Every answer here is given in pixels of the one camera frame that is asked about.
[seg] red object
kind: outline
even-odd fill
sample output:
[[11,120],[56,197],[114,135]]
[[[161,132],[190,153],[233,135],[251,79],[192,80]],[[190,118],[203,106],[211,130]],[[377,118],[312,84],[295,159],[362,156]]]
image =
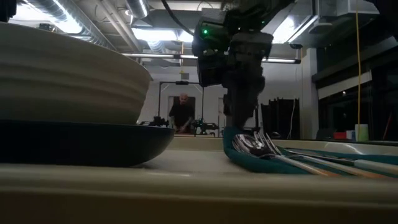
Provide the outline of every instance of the red object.
[[346,133],[333,133],[333,138],[334,139],[347,139],[347,134]]

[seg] stacked plate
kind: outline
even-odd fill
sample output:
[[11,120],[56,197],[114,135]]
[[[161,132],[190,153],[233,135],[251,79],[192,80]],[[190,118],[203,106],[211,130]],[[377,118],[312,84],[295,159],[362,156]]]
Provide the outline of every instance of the stacked plate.
[[133,126],[151,81],[137,62],[30,27],[0,22],[0,33],[0,162],[129,166],[171,141]]

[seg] knife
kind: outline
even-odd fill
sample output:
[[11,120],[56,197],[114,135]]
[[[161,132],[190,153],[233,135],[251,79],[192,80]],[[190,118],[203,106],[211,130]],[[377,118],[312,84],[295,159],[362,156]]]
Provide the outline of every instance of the knife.
[[356,159],[356,160],[347,159],[347,158],[341,158],[341,157],[336,157],[336,156],[324,155],[324,154],[320,154],[320,153],[312,152],[312,151],[304,151],[301,149],[285,149],[285,150],[292,154],[296,154],[296,155],[309,156],[309,157],[323,159],[323,160],[330,161],[330,162],[343,164],[346,166],[348,165],[348,166],[354,166],[354,167],[359,167],[359,168],[363,168],[363,169],[372,169],[372,170],[377,170],[380,172],[398,175],[398,166],[397,165],[385,164],[382,162],[367,161],[364,159]]

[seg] black shirt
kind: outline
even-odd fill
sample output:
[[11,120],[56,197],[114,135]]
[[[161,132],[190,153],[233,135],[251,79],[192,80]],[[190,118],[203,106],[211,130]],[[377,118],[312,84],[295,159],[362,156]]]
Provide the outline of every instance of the black shirt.
[[195,112],[190,105],[174,104],[170,110],[169,116],[174,117],[174,122],[177,127],[183,126],[189,119],[193,118]]

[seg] teal cloth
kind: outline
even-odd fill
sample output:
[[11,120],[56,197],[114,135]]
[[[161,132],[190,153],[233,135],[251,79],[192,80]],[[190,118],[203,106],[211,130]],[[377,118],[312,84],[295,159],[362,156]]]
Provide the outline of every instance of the teal cloth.
[[[256,157],[252,157],[243,153],[240,153],[235,150],[233,147],[232,141],[235,135],[237,134],[245,134],[243,130],[240,130],[235,127],[226,127],[224,129],[223,135],[223,144],[224,144],[224,153],[228,156],[229,159],[233,163],[235,163],[238,166],[241,166],[244,169],[247,169],[251,172],[263,172],[263,173],[270,173],[270,174],[310,174],[309,172],[300,169],[298,167],[292,166],[290,164],[287,164],[285,162],[279,161],[277,159],[259,159]],[[291,156],[292,154],[285,151],[283,148],[281,148],[281,151],[283,152],[284,155],[286,156]],[[342,153],[327,153],[328,155],[331,156],[338,156],[338,157],[344,157],[348,159],[366,159],[369,161],[375,161],[375,162],[385,162],[385,163],[390,163],[390,164],[395,164],[398,165],[398,156],[380,156],[380,155],[358,155],[358,154],[342,154]],[[315,166],[321,169],[325,169],[328,171],[335,172],[340,175],[350,175],[346,172],[324,166],[321,164],[317,164],[314,162],[309,162],[303,159],[295,159],[296,161],[300,162],[305,162],[306,164],[309,164],[311,166]],[[384,174],[387,176],[391,177],[396,177],[392,174],[385,174],[381,172],[377,172],[379,174]]]

